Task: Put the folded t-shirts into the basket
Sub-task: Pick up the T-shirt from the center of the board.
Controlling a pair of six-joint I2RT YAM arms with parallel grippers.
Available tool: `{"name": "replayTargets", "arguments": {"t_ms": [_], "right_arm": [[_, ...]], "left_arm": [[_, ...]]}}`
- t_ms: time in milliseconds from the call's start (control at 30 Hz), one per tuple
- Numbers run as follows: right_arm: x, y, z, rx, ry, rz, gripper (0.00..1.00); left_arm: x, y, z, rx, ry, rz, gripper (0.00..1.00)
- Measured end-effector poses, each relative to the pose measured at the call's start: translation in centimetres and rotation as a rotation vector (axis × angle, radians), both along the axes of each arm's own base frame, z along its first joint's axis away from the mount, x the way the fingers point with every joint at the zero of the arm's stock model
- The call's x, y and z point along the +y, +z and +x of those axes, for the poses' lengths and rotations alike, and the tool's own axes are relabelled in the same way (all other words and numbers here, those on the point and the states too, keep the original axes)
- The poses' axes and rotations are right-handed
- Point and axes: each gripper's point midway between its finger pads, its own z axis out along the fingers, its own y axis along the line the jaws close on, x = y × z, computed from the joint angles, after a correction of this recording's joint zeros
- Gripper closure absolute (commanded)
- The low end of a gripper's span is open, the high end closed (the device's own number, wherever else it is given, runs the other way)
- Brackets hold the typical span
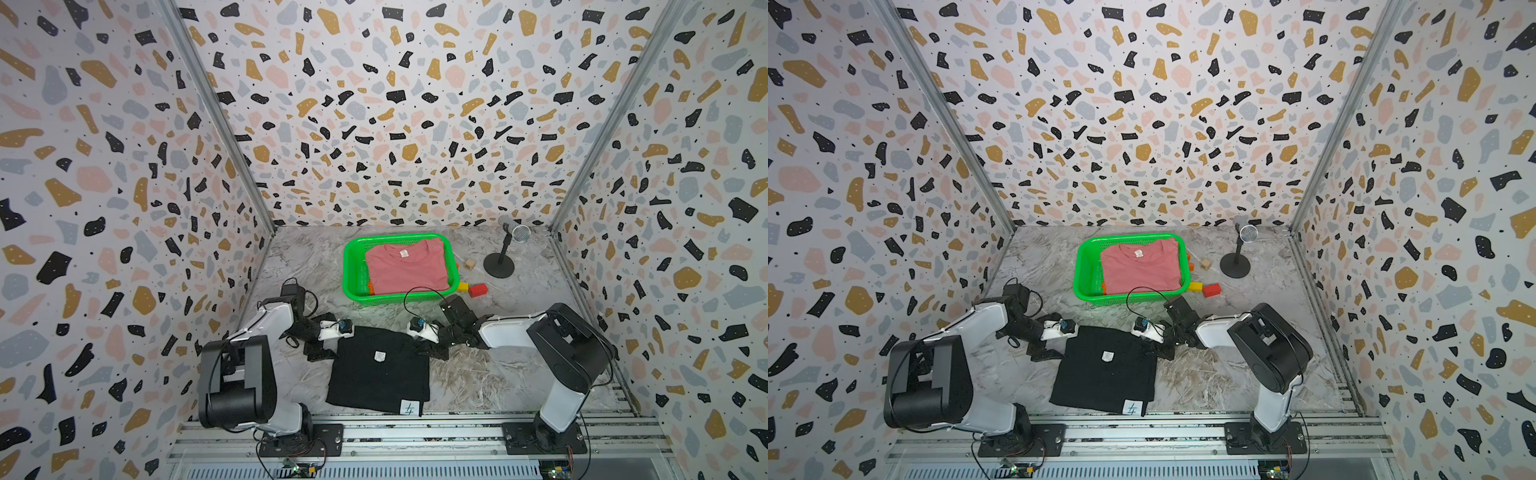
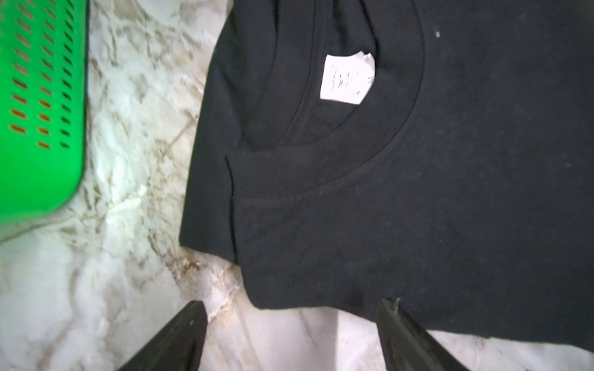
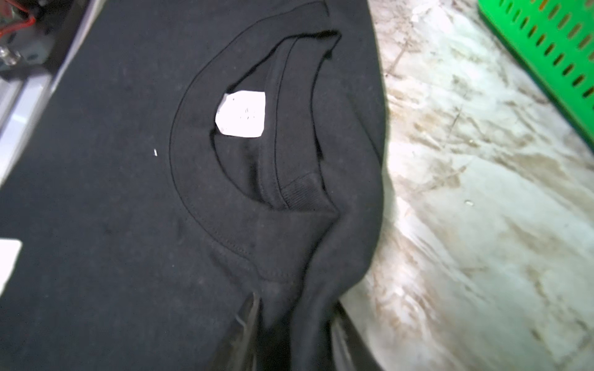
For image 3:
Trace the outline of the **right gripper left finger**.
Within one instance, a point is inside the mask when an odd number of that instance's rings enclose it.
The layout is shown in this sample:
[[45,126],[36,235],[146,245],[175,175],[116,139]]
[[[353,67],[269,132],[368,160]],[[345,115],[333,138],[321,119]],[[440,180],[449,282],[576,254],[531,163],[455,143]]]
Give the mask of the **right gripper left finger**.
[[244,300],[207,365],[209,371],[257,370],[257,338],[261,298],[252,293]]

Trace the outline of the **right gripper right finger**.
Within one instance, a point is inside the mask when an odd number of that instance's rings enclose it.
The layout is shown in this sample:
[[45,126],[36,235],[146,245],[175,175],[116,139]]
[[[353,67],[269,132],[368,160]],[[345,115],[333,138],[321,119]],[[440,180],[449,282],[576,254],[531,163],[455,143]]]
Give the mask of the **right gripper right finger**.
[[337,371],[382,371],[340,302],[330,321],[330,336]]

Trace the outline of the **black t-shirt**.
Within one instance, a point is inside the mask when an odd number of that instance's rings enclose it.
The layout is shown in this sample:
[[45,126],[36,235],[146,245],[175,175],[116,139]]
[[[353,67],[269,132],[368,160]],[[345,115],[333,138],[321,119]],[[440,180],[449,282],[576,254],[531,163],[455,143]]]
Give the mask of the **black t-shirt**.
[[1,188],[4,370],[334,370],[381,228],[365,1],[108,1]]

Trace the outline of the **green plastic basket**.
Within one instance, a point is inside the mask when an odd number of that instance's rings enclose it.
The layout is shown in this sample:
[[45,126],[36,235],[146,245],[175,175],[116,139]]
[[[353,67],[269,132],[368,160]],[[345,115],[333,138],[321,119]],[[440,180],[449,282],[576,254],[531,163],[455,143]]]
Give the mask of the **green plastic basket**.
[[593,3],[479,1],[482,19],[593,145]]

